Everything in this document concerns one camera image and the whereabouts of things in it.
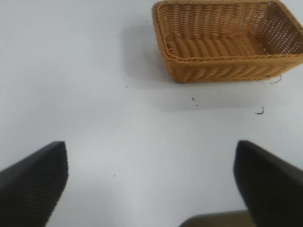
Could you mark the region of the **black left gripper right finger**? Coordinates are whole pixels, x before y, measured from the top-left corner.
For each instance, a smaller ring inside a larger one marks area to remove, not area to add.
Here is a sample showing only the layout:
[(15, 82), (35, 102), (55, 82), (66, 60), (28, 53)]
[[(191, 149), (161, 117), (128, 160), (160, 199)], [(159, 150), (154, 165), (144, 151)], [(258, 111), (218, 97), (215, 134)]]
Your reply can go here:
[(303, 225), (303, 172), (260, 146), (240, 140), (233, 174), (258, 227)]

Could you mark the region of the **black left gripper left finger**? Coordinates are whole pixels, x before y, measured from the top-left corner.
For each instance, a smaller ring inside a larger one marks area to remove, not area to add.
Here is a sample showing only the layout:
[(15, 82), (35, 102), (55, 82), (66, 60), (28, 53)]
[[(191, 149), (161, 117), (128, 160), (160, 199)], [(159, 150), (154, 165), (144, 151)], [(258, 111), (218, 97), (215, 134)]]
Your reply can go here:
[(0, 225), (44, 227), (68, 180), (65, 142), (54, 141), (0, 172)]

